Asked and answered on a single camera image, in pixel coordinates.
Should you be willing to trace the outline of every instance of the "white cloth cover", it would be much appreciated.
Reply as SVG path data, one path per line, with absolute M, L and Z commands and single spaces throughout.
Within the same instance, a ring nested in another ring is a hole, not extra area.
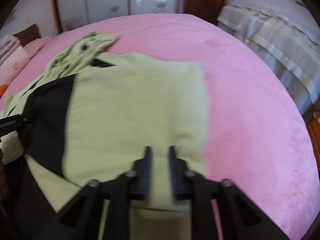
M 289 22 L 320 44 L 320 29 L 311 13 L 289 0 L 233 0 L 232 6 L 260 11 L 265 15 L 279 17 Z
M 254 10 L 251 1 L 235 0 L 232 4 L 238 6 L 225 6 L 218 27 L 249 46 L 271 68 L 304 114 L 320 95 L 320 45 L 310 38 L 316 31 L 307 34 L 279 15 L 262 13 L 270 14 L 276 2 L 268 5 L 266 0 L 266 9 Z

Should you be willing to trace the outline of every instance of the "wooden bed frame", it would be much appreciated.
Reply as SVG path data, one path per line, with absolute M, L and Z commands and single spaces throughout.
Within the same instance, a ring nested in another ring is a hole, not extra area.
M 17 37 L 20 40 L 20 44 L 24 47 L 29 42 L 41 38 L 39 34 L 39 29 L 36 24 L 31 25 L 25 30 L 14 34 L 13 36 Z

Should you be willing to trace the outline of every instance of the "pillow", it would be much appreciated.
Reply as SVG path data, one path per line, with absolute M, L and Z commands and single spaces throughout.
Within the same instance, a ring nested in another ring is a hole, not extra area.
M 30 57 L 28 53 L 19 46 L 1 65 L 0 65 L 0 97 L 4 94 L 7 87 L 18 76 L 20 71 L 28 64 Z
M 24 50 L 28 53 L 29 57 L 32 58 L 39 50 L 41 50 L 44 45 L 46 45 L 49 41 L 51 41 L 53 37 L 46 36 L 44 38 L 36 39 L 32 42 L 29 42 L 26 46 L 24 46 Z
M 20 46 L 20 41 L 11 35 L 5 35 L 0 40 L 0 65 Z

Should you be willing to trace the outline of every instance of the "orange object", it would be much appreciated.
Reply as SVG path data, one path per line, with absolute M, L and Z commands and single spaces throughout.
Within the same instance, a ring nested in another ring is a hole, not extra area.
M 7 90 L 8 86 L 6 84 L 0 86 L 0 98 L 3 96 L 4 92 Z

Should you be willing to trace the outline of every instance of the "pink pillow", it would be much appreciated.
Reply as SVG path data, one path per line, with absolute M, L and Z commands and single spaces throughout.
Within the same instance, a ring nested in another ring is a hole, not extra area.
M 22 46 L 19 46 L 0 65 L 0 97 L 7 87 L 18 76 L 20 71 L 29 63 L 30 57 Z
M 46 36 L 44 38 L 36 39 L 32 42 L 29 42 L 26 46 L 24 46 L 24 50 L 28 53 L 29 57 L 32 58 L 39 50 L 43 48 L 49 41 L 51 41 L 53 37 Z

